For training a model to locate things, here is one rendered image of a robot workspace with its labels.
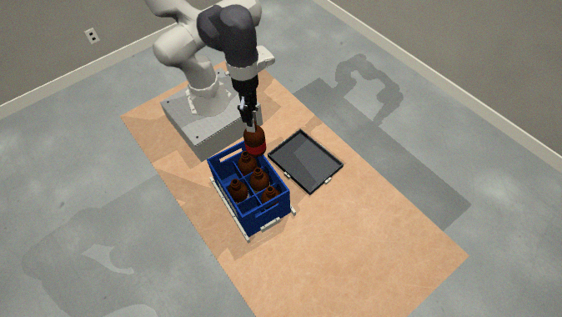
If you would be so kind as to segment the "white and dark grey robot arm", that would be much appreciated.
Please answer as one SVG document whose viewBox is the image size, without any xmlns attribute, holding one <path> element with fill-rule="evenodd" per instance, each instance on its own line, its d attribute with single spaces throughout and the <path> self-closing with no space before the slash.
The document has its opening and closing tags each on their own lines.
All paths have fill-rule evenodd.
<svg viewBox="0 0 562 317">
<path fill-rule="evenodd" d="M 251 79 L 275 63 L 267 48 L 257 46 L 255 27 L 262 15 L 259 0 L 223 0 L 204 11 L 185 0 L 144 1 L 155 16 L 173 18 L 178 24 L 153 43 L 153 53 L 161 64 L 184 72 L 192 115 L 216 116 L 232 97 L 219 82 L 210 59 L 195 54 L 200 49 L 208 46 L 224 52 L 225 75 L 239 81 Z"/>
</svg>

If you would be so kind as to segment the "brown bottle with red label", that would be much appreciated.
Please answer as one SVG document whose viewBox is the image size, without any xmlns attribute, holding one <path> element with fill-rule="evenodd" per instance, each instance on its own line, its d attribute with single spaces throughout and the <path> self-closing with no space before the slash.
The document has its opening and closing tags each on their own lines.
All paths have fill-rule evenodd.
<svg viewBox="0 0 562 317">
<path fill-rule="evenodd" d="M 264 130 L 256 125 L 254 120 L 255 133 L 247 132 L 247 129 L 243 132 L 243 139 L 245 143 L 246 152 L 252 157 L 259 157 L 263 155 L 266 151 L 266 141 Z"/>
</svg>

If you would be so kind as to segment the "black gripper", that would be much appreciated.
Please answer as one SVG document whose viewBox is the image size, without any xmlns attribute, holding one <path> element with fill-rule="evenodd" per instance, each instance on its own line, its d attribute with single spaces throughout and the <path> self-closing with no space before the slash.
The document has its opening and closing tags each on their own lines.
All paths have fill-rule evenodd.
<svg viewBox="0 0 562 317">
<path fill-rule="evenodd" d="M 240 103 L 238 105 L 238 110 L 240 112 L 243 123 L 246 124 L 247 132 L 255 133 L 254 120 L 258 125 L 257 113 L 257 93 L 256 88 L 258 87 L 258 75 L 255 77 L 239 81 L 232 79 L 233 88 L 238 92 Z"/>
</svg>

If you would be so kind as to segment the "blue plastic crate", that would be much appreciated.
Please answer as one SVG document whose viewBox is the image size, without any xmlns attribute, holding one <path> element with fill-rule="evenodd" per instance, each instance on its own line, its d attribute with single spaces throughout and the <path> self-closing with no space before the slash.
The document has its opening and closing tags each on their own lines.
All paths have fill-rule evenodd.
<svg viewBox="0 0 562 317">
<path fill-rule="evenodd" d="M 211 172 L 213 178 L 215 179 L 215 183 L 228 202 L 228 205 L 230 206 L 238 221 L 240 220 L 239 223 L 242 225 L 247 236 L 250 237 L 260 231 L 260 228 L 265 224 L 271 222 L 277 217 L 282 218 L 285 215 L 291 213 L 290 190 L 264 155 L 255 157 L 258 168 L 261 168 L 269 176 L 270 186 L 273 186 L 280 192 L 278 196 L 262 204 L 261 196 L 266 189 L 255 193 L 252 190 L 249 182 L 250 176 L 253 172 L 247 174 L 246 176 L 243 176 L 238 169 L 238 160 L 241 157 L 242 152 L 246 151 L 245 146 L 231 150 L 223 157 L 235 152 L 240 148 L 242 148 L 242 151 L 236 153 L 234 156 L 227 158 L 222 162 L 220 162 L 219 159 L 211 168 Z M 228 186 L 233 179 L 238 179 L 240 182 L 243 182 L 248 188 L 249 198 L 245 199 L 239 204 L 236 204 L 233 201 L 233 198 L 228 192 Z M 276 202 L 278 202 L 278 204 L 275 204 L 273 207 L 266 210 L 268 206 Z"/>
</svg>

